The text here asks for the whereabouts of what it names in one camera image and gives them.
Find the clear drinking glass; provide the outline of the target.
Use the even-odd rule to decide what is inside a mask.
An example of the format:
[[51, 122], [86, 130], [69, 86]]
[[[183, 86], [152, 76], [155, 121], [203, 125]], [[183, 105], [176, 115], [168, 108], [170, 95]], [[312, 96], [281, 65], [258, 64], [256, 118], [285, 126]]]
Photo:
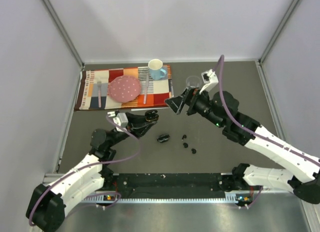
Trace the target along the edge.
[[186, 79], [186, 87], [201, 88], [203, 80], [198, 76], [189, 76]]

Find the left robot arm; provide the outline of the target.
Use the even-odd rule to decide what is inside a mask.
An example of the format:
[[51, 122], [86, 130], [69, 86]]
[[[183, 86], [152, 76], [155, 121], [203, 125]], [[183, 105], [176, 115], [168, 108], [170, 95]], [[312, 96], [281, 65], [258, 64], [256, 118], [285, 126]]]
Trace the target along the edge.
[[159, 115], [157, 110], [143, 115], [111, 111], [106, 119], [114, 128], [95, 129], [90, 151], [76, 166], [48, 185], [39, 184], [34, 189], [25, 215], [31, 227], [55, 232], [80, 202], [99, 189], [109, 190], [114, 182], [108, 166], [117, 162], [113, 146], [129, 137], [138, 141], [158, 122]]

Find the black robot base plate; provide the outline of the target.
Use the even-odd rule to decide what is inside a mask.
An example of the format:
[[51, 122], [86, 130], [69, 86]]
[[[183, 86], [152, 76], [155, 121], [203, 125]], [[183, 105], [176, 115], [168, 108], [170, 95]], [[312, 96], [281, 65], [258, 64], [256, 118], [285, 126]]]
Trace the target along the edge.
[[123, 199], [215, 199], [238, 189], [231, 175], [217, 173], [118, 174], [104, 188]]

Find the glossy black earbud charging case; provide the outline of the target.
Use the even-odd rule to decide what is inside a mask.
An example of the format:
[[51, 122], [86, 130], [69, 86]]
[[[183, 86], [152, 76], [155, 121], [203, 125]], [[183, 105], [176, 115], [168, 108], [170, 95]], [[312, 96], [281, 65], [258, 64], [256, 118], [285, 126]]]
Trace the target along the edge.
[[145, 120], [147, 122], [154, 122], [159, 119], [158, 111], [157, 110], [148, 110], [145, 114]]

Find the light blue mug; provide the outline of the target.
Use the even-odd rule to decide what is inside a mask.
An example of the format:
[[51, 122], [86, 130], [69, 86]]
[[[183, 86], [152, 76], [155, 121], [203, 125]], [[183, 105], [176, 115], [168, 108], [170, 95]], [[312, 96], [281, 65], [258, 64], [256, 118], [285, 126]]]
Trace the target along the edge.
[[162, 80], [167, 76], [167, 71], [163, 67], [163, 62], [159, 59], [152, 59], [148, 62], [148, 69], [153, 80]]

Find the pink polka dot plate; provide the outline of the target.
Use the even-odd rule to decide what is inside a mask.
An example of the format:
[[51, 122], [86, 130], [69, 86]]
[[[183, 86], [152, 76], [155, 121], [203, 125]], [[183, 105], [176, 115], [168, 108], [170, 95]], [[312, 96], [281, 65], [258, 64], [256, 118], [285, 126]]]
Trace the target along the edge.
[[140, 95], [141, 88], [141, 83], [137, 78], [123, 75], [109, 83], [108, 94], [116, 102], [127, 103]]

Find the colourful patchwork placemat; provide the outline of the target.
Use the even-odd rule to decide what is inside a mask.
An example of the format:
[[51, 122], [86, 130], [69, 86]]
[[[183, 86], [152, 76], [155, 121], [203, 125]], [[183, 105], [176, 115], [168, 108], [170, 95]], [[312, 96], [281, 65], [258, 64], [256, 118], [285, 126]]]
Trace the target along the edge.
[[171, 67], [164, 69], [168, 75], [156, 81], [147, 79], [147, 66], [83, 71], [74, 110], [165, 107], [174, 91]]

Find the pink plastic fork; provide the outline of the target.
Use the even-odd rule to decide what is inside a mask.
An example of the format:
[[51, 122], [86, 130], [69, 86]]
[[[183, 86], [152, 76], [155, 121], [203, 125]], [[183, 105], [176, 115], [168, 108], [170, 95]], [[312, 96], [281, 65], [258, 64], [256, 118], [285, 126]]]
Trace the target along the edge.
[[98, 106], [99, 106], [99, 108], [102, 107], [101, 88], [102, 88], [102, 81], [100, 78], [98, 78], [97, 79], [97, 91], [98, 91]]

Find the pink plastic knife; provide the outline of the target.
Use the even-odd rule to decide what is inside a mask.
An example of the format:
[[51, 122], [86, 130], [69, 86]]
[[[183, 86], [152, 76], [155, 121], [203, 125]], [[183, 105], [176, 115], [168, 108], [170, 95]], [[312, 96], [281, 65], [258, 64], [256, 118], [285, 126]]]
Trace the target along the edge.
[[145, 80], [145, 85], [144, 85], [144, 98], [143, 98], [144, 105], [146, 105], [146, 103], [147, 103], [148, 87], [149, 87], [149, 73], [146, 74], [146, 80]]

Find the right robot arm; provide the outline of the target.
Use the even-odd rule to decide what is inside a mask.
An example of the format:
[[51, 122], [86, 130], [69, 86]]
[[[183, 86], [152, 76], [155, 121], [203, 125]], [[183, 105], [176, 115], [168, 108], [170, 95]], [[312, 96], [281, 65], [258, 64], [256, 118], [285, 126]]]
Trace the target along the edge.
[[198, 113], [217, 127], [227, 139], [254, 150], [281, 169], [239, 164], [233, 168], [233, 184], [239, 190], [249, 186], [278, 188], [293, 193], [310, 204], [320, 202], [320, 160], [271, 133], [260, 122], [238, 111], [239, 101], [230, 93], [220, 91], [209, 97], [208, 92], [188, 87], [176, 97], [165, 100], [179, 115], [188, 106], [187, 115]]

